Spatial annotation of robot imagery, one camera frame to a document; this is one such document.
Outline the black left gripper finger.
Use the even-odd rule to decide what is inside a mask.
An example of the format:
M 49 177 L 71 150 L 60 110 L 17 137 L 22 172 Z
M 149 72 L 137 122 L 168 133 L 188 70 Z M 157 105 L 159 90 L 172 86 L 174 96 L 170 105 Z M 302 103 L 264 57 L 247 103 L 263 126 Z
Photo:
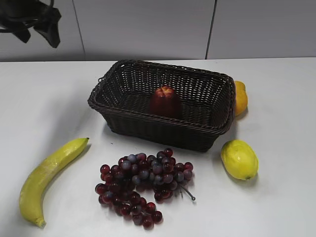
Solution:
M 34 25 L 34 30 L 43 36 L 52 48 L 57 48 L 60 44 L 58 24 L 51 22 L 40 22 Z

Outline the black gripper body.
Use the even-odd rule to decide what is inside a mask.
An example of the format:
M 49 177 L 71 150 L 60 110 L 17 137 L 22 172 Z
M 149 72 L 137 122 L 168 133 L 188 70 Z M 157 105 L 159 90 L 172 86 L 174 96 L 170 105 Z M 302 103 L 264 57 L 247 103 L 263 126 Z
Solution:
M 26 30 L 40 23 L 58 23 L 60 11 L 54 1 L 2 0 L 0 2 L 0 27 L 3 30 Z

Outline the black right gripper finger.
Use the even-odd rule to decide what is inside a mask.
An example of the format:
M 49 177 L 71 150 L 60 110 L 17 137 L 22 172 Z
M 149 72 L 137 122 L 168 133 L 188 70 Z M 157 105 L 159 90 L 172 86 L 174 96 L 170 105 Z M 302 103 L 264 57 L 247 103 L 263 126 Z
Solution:
M 23 43 L 27 43 L 31 37 L 31 34 L 28 29 L 14 29 L 11 30 L 11 32 Z

